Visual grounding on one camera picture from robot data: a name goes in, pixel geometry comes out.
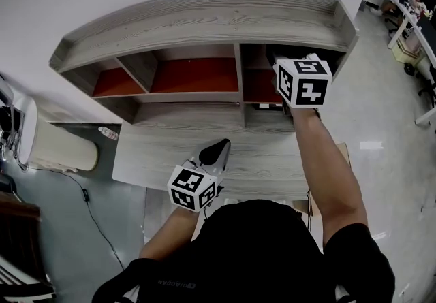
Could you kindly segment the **light wood-grain table top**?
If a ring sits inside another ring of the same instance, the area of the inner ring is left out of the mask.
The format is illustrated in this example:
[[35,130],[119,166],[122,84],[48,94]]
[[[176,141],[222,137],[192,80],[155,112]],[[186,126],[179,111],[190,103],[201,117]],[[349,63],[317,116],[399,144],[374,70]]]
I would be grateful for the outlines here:
[[289,123],[238,125],[201,123],[123,124],[116,148],[114,180],[164,190],[176,165],[201,144],[227,138],[231,151],[223,173],[221,197],[302,200],[308,185],[296,136]]

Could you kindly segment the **person's black shirt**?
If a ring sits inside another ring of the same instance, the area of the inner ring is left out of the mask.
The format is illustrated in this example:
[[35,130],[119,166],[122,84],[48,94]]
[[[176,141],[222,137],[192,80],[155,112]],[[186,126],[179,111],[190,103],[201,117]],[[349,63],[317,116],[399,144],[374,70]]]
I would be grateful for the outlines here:
[[320,249],[289,206],[222,206],[195,240],[162,260],[136,259],[92,303],[391,303],[395,277],[366,225]]

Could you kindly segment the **black office chair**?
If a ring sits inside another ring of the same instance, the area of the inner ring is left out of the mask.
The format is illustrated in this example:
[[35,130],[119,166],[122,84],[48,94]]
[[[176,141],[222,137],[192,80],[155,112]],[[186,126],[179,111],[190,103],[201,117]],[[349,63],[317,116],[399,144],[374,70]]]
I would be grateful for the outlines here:
[[418,91],[418,96],[421,97],[424,93],[427,93],[434,108],[436,104],[436,84],[433,84],[430,79],[425,78],[411,63],[406,63],[403,69],[408,76],[424,80],[423,87]]

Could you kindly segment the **cream cylindrical appliance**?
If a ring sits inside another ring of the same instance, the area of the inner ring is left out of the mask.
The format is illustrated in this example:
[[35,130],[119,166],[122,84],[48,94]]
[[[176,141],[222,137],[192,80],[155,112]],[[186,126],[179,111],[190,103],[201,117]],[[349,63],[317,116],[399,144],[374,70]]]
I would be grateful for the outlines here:
[[94,142],[46,122],[30,97],[18,99],[15,108],[24,114],[17,148],[21,164],[50,165],[60,170],[95,168],[98,149]]

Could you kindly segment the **framed deer picture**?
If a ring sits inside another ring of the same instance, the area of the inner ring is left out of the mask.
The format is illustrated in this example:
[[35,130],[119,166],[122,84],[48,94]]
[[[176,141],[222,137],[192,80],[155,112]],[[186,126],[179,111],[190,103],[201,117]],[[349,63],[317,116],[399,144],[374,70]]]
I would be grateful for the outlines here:
[[283,105],[281,103],[255,103],[253,107],[256,110],[263,111],[278,111],[281,112],[283,110]]

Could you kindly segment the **white slatted rack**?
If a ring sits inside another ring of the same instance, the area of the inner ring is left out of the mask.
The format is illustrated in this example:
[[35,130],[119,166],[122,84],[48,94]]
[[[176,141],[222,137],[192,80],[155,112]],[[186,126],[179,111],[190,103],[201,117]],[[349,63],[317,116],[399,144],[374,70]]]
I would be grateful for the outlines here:
[[50,282],[29,276],[0,255],[0,303],[45,303],[55,298]]

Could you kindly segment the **white office desk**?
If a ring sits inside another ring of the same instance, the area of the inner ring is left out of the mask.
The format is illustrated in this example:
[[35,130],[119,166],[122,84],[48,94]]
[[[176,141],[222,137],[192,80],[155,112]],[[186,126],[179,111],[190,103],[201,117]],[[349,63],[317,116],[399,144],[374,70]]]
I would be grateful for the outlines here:
[[412,31],[416,34],[416,37],[420,41],[421,47],[424,49],[427,57],[429,58],[429,61],[431,62],[431,65],[433,67],[436,67],[436,55],[433,52],[433,49],[431,48],[430,44],[426,40],[423,32],[422,27],[418,26],[418,18],[415,17],[405,5],[403,5],[399,0],[390,0],[393,2],[402,12],[403,14],[403,21],[400,24],[398,31],[394,34],[394,36],[391,38],[390,42],[388,43],[388,48],[392,50],[392,48],[396,45],[396,42],[399,40],[400,36],[402,36],[402,32],[407,27],[407,24],[410,23],[412,26]]

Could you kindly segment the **person's left forearm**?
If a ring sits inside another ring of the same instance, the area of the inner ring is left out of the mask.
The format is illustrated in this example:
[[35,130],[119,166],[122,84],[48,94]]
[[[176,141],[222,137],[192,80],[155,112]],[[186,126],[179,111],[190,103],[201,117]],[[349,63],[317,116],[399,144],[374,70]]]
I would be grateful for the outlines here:
[[139,258],[163,260],[191,242],[198,218],[198,213],[177,207],[143,246]]

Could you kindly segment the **person's right forearm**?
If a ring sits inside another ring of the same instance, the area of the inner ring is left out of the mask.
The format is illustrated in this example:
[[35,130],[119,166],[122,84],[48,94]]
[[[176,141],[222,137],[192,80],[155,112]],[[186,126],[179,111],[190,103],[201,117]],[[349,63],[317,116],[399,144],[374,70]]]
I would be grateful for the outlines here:
[[348,225],[368,225],[360,185],[316,110],[291,113],[307,184],[322,217],[323,244]]

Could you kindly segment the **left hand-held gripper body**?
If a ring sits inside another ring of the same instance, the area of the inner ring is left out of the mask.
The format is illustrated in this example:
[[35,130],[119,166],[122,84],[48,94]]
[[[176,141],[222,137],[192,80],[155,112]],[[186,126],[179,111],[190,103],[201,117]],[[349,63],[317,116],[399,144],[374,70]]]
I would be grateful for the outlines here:
[[176,165],[167,183],[170,201],[178,207],[200,212],[219,195],[223,178],[210,174],[192,160]]

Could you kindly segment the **clear plastic bottle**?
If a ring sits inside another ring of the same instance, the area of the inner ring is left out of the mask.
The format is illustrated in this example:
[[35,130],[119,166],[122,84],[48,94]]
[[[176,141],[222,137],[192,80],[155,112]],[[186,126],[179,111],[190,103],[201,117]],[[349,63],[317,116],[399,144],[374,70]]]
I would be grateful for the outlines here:
[[107,127],[98,127],[98,131],[104,135],[105,137],[111,139],[111,140],[118,140],[119,135],[117,132],[107,128]]

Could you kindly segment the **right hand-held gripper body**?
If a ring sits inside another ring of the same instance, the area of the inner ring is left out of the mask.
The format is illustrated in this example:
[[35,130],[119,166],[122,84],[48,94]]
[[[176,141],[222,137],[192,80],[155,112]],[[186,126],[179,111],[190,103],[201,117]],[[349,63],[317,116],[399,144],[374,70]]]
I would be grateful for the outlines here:
[[324,106],[332,84],[328,63],[317,54],[303,59],[273,55],[276,92],[289,108],[320,109]]

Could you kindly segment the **brown wooden cabinet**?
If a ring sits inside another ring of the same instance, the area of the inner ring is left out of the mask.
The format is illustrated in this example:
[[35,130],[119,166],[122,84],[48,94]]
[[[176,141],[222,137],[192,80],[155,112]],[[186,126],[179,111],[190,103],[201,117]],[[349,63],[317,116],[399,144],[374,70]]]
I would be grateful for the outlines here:
[[39,243],[40,209],[0,192],[0,256],[29,276],[44,281]]

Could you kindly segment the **grey wooden shelf unit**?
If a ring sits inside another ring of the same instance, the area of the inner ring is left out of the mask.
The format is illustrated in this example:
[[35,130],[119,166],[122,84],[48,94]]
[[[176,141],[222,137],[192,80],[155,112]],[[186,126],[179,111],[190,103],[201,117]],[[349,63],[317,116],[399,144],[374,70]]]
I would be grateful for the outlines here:
[[151,0],[68,33],[49,65],[126,123],[197,108],[246,125],[281,105],[271,53],[314,53],[337,76],[357,41],[340,0]]

